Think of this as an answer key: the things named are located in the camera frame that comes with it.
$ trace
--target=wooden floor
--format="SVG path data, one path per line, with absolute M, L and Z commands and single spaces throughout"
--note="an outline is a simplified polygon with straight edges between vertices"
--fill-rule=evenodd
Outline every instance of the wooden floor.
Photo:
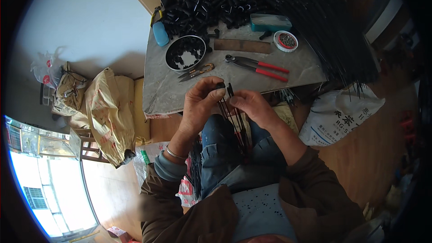
M 405 152 L 399 126 L 403 110 L 416 111 L 417 97 L 401 70 L 395 70 L 370 85 L 384 106 L 361 126 L 332 146 L 319 148 L 319 156 L 334 170 L 348 196 L 361 208 L 367 202 L 377 206 L 390 189 L 394 173 Z M 310 106 L 292 108 L 299 129 Z M 181 116 L 153 119 L 150 122 L 152 142 L 169 141 L 176 132 Z M 105 228 L 117 226 L 135 239 L 141 239 L 140 223 L 135 209 L 138 184 L 132 163 L 115 170 L 109 164 L 84 162 L 84 173 L 99 221 Z

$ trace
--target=blue jeans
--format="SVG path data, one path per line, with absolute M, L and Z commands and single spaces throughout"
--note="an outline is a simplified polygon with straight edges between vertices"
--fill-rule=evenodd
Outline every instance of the blue jeans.
M 275 183 L 274 181 L 278 182 L 275 176 L 269 174 L 274 172 L 281 175 L 286 169 L 282 152 L 268 131 L 260 128 L 251 120 L 249 125 L 251 126 L 252 152 L 249 156 L 249 163 L 244 164 L 231 122 L 219 114 L 209 117 L 202 130 L 202 199 L 222 182 L 230 186 L 235 185 L 238 179 L 242 181 L 242 188 L 259 187 Z

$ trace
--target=pliers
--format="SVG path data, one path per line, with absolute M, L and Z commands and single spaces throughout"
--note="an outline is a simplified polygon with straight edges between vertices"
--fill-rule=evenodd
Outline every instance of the pliers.
M 156 13 L 159 11 L 159 16 L 160 18 L 162 18 L 162 11 L 161 11 L 161 7 L 156 7 L 154 13 L 152 14 L 152 17 L 150 18 L 150 27 L 153 25 L 153 20 L 155 18 Z
M 180 80 L 181 82 L 184 82 L 184 81 L 192 79 L 193 77 L 195 77 L 197 75 L 203 74 L 205 72 L 209 72 L 214 68 L 215 68 L 215 66 L 213 63 L 208 63 L 205 65 L 202 65 L 201 67 L 197 67 L 196 69 L 193 69 L 190 72 L 187 72 L 187 73 L 180 75 L 179 78 L 184 77 L 183 79 Z
M 242 57 L 242 56 L 226 55 L 225 56 L 225 61 L 226 62 L 234 63 L 235 65 L 240 66 L 240 67 L 245 67 L 245 68 L 251 69 L 254 72 L 261 73 L 261 74 L 273 77 L 275 79 L 281 80 L 282 82 L 288 82 L 288 79 L 286 79 L 285 77 L 279 76 L 277 74 L 265 71 L 265 70 L 257 68 L 257 67 L 252 67 L 252 66 L 243 64 L 240 61 L 247 62 L 247 63 L 250 63 L 250 64 L 257 64 L 258 66 L 261 66 L 261 67 L 272 68 L 274 70 L 278 70 L 278 71 L 284 72 L 284 73 L 289 73 L 289 70 L 284 69 L 283 67 L 282 68 L 281 67 L 277 67 L 277 66 L 274 66 L 272 64 L 264 63 L 262 61 L 257 61 L 257 60 L 250 59 L 250 58 L 247 58 L 247 57 Z

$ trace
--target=hand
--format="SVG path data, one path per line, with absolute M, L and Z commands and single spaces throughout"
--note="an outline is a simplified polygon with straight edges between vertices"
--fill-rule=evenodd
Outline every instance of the hand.
M 222 100 L 226 92 L 225 88 L 213 90 L 218 83 L 223 83 L 223 79 L 216 76 L 205 77 L 186 93 L 183 119 L 178 128 L 180 132 L 194 138 L 204 128 L 213 106 Z
M 244 111 L 260 128 L 268 130 L 281 121 L 268 102 L 257 91 L 239 90 L 230 98 L 230 105 Z

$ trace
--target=wooden chair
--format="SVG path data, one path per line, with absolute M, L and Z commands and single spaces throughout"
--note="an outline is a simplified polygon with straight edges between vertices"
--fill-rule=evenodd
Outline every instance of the wooden chair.
M 93 160 L 98 162 L 109 163 L 107 159 L 102 156 L 102 151 L 99 148 L 92 148 L 92 142 L 96 142 L 96 139 L 93 137 L 92 131 L 90 129 L 83 128 L 70 128 L 69 132 L 69 145 L 72 149 L 73 153 L 79 159 L 82 160 Z M 92 157 L 83 154 L 83 151 L 93 151 L 96 152 L 99 157 Z

